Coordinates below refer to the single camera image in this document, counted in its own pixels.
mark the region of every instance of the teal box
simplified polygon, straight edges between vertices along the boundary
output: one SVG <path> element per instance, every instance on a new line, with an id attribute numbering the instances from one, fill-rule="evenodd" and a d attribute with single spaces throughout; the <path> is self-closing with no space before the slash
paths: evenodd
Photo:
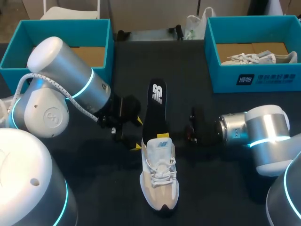
<path id="1" fill-rule="evenodd" d="M 12 93 L 20 78 L 30 73 L 26 68 L 33 47 L 52 36 L 61 38 L 70 47 L 105 47 L 102 67 L 93 70 L 111 83 L 114 41 L 109 19 L 96 20 L 22 20 L 0 63 L 0 73 Z"/>
<path id="2" fill-rule="evenodd" d="M 205 55 L 214 93 L 301 91 L 300 37 L 301 23 L 295 16 L 210 17 Z M 288 52 L 297 52 L 298 63 L 221 65 L 216 44 L 259 42 L 283 42 Z"/>

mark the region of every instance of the cardboard bottom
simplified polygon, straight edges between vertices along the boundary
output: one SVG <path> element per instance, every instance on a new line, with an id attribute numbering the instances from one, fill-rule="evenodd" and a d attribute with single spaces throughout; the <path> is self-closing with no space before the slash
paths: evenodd
<path id="1" fill-rule="evenodd" d="M 263 43 L 247 43 L 247 44 L 217 44 L 218 54 L 220 56 L 220 61 L 225 62 L 233 55 L 238 55 L 241 53 L 259 54 L 266 50 L 276 54 L 276 55 L 287 55 L 288 51 L 283 42 L 263 42 Z"/>
<path id="2" fill-rule="evenodd" d="M 71 49 L 90 67 L 103 67 L 105 47 L 71 47 Z"/>

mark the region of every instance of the floor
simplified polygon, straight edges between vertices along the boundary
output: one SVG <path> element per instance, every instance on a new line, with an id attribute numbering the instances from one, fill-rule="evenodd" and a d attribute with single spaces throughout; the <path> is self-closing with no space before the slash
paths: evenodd
<path id="1" fill-rule="evenodd" d="M 8 0 L 1 8 L 0 43 L 9 43 L 20 20 L 28 20 L 22 1 Z"/>

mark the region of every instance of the shoe insole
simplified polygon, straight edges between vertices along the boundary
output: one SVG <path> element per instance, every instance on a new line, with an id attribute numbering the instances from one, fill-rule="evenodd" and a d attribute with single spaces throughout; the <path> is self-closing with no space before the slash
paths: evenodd
<path id="1" fill-rule="evenodd" d="M 167 87 L 162 79 L 152 79 L 147 93 L 147 109 L 142 138 L 145 145 L 154 138 L 169 137 L 165 119 Z"/>

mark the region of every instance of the beige suede panel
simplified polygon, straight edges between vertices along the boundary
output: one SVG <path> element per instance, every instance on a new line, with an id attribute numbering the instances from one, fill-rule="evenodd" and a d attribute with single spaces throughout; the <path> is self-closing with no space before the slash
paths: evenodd
<path id="1" fill-rule="evenodd" d="M 173 209 L 176 205 L 178 194 L 176 191 L 175 199 L 172 199 L 172 185 L 161 185 L 152 187 L 150 174 L 143 172 L 144 192 L 152 206 L 160 210 L 165 204 L 169 209 Z"/>

